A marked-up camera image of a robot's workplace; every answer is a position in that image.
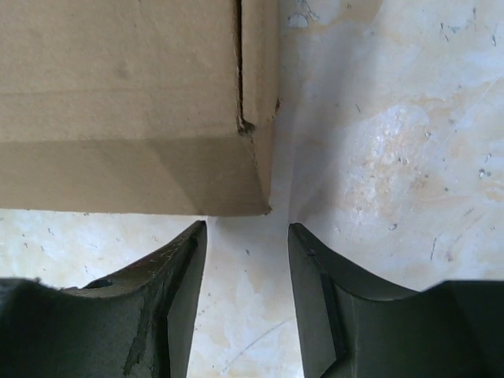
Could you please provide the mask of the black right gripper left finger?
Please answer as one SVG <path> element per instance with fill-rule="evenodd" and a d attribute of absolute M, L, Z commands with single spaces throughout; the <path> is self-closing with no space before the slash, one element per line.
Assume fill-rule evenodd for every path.
<path fill-rule="evenodd" d="M 2 376 L 186 376 L 206 247 L 198 220 L 82 288 L 2 279 Z"/>

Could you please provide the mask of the brown cardboard box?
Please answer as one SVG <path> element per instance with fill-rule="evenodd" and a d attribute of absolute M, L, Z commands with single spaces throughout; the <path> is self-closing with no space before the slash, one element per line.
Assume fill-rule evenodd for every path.
<path fill-rule="evenodd" d="M 4 1 L 1 206 L 270 210 L 276 1 Z"/>

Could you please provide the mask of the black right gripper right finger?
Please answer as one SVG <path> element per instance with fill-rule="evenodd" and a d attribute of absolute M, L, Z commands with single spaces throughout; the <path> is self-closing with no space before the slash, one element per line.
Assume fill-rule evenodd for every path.
<path fill-rule="evenodd" d="M 502 282 L 448 280 L 413 291 L 300 223 L 289 227 L 288 255 L 305 376 L 502 376 Z"/>

